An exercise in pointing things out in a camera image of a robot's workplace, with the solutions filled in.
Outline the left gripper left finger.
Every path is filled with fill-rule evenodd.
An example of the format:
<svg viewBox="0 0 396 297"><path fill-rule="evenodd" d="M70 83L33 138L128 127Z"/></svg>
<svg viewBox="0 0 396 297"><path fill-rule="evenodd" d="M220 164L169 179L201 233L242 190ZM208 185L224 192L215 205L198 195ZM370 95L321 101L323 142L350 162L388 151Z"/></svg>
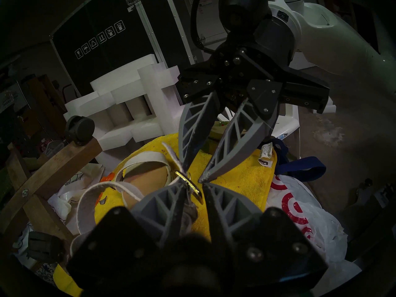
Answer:
<svg viewBox="0 0 396 297"><path fill-rule="evenodd" d="M127 183L98 183L81 196L77 208L80 236L70 247L67 272L81 289L112 279L145 256L179 239L184 204L189 187L175 183L141 198L132 208L117 206L95 223L95 211L88 211L107 188L138 191Z"/></svg>

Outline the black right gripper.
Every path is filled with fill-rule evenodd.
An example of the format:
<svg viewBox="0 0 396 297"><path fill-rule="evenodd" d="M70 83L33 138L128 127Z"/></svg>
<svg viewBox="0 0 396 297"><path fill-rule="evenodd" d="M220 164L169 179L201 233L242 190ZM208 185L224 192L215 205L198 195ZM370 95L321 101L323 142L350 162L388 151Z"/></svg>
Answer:
<svg viewBox="0 0 396 297"><path fill-rule="evenodd" d="M180 72L185 105L178 149L187 172L222 107L238 108L198 182L229 172L272 135L279 103L322 114L329 97L323 81L289 67L295 46L285 21L262 21L251 34L230 33L210 58Z"/></svg>

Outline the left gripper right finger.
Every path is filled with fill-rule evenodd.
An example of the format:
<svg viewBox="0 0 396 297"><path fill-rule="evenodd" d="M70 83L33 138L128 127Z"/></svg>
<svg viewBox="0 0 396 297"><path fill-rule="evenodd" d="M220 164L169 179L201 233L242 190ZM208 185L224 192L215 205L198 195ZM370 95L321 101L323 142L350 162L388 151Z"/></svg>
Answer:
<svg viewBox="0 0 396 297"><path fill-rule="evenodd" d="M226 292L307 292L328 269L280 208L262 212L249 198L204 183L214 254Z"/></svg>

